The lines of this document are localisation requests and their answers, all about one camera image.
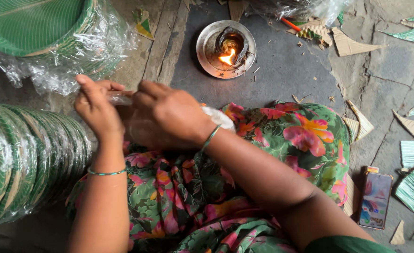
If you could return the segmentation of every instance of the woman's left hand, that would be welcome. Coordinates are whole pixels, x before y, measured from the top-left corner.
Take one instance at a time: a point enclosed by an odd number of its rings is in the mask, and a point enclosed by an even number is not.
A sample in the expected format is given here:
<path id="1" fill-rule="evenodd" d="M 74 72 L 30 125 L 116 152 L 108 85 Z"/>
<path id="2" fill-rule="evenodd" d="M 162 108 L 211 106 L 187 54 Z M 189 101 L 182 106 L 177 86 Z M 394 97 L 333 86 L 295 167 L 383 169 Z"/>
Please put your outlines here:
<path id="1" fill-rule="evenodd" d="M 77 75 L 80 93 L 74 107 L 93 130 L 100 143 L 122 141 L 124 126 L 115 107 L 106 97 L 108 90 L 124 90 L 124 86 L 109 80 L 94 82 L 85 75 Z"/>

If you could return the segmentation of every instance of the orange stick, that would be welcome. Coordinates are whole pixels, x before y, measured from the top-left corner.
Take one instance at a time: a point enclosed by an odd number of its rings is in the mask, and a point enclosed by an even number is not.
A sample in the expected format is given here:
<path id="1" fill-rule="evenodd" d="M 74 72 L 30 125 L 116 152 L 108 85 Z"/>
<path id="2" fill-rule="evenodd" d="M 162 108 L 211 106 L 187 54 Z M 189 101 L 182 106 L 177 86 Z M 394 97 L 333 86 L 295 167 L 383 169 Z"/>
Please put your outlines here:
<path id="1" fill-rule="evenodd" d="M 300 32 L 301 29 L 297 26 L 295 26 L 293 23 L 291 23 L 290 21 L 286 20 L 285 18 L 281 18 L 280 20 L 282 20 L 285 24 L 289 25 L 291 28 L 295 29 L 296 32 Z"/>

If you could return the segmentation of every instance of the metal plate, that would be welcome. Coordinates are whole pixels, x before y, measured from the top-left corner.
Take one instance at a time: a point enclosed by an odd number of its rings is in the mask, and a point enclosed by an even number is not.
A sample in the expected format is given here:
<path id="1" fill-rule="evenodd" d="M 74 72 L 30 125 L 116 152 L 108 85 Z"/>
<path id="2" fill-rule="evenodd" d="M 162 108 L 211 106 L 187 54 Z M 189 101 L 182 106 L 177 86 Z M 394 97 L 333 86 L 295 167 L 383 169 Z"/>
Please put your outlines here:
<path id="1" fill-rule="evenodd" d="M 227 70 L 222 70 L 212 66 L 207 59 L 206 51 L 209 47 L 209 45 L 207 45 L 207 42 L 209 42 L 210 37 L 220 34 L 228 26 L 237 29 L 244 34 L 245 38 L 248 40 L 248 51 L 250 53 L 248 53 L 246 62 L 238 66 L 237 69 L 232 67 Z M 216 78 L 230 79 L 241 76 L 254 63 L 254 60 L 256 59 L 256 53 L 256 41 L 254 40 L 251 32 L 249 32 L 249 30 L 244 25 L 232 20 L 221 20 L 211 23 L 206 28 L 204 28 L 204 30 L 199 35 L 198 42 L 196 43 L 196 54 L 198 55 L 199 63 L 203 66 L 205 71 Z"/>

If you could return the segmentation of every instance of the phone case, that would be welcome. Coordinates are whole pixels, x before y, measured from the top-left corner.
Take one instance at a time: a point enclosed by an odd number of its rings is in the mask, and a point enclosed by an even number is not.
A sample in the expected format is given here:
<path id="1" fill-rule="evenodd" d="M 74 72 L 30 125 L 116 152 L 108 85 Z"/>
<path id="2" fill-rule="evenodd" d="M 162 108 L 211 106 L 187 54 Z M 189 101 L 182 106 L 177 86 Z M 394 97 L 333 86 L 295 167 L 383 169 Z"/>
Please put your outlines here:
<path id="1" fill-rule="evenodd" d="M 391 178 L 390 191 L 388 192 L 387 207 L 386 207 L 385 216 L 384 216 L 384 226 L 382 228 L 376 228 L 376 227 L 370 227 L 370 226 L 367 226 L 367 225 L 361 223 L 361 215 L 362 215 L 362 209 L 363 209 L 363 203 L 364 203 L 364 197 L 365 197 L 365 189 L 364 189 L 363 194 L 362 194 L 362 199 L 361 199 L 361 204 L 360 204 L 360 212 L 359 212 L 359 221 L 357 223 L 361 227 L 367 227 L 367 228 L 372 228 L 372 229 L 376 229 L 376 230 L 384 230 L 385 229 L 385 221 L 387 220 L 388 207 L 390 205 L 391 189 L 393 187 L 393 176 L 392 175 L 388 175 L 388 174 L 382 174 L 382 173 L 375 173 L 375 172 L 367 171 L 365 173 L 365 176 L 366 176 L 365 188 L 367 187 L 367 184 L 368 184 L 368 175 L 370 173 L 377 174 L 377 175 L 389 176 Z"/>

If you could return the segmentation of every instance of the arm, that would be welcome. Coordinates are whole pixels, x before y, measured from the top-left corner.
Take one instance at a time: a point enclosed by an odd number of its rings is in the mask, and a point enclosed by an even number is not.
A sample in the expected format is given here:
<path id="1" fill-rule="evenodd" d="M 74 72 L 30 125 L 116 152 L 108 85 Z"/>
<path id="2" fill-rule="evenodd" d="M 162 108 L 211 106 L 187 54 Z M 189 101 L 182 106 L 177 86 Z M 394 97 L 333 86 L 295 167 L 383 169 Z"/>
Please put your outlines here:
<path id="1" fill-rule="evenodd" d="M 147 110 L 166 132 L 201 148 L 216 125 L 188 93 L 143 82 L 134 107 Z M 276 217 L 300 250 L 313 240 L 348 235 L 373 240 L 320 189 L 270 154 L 220 129 L 206 149 L 234 180 Z"/>
<path id="2" fill-rule="evenodd" d="M 99 140 L 94 172 L 117 172 L 125 168 L 122 152 L 124 128 L 115 108 L 107 101 L 107 89 L 123 86 L 101 81 L 97 84 L 86 76 L 77 76 L 81 92 L 75 102 L 76 111 Z M 80 208 L 70 235 L 69 252 L 126 252 L 129 241 L 127 206 L 127 173 L 88 175 Z"/>

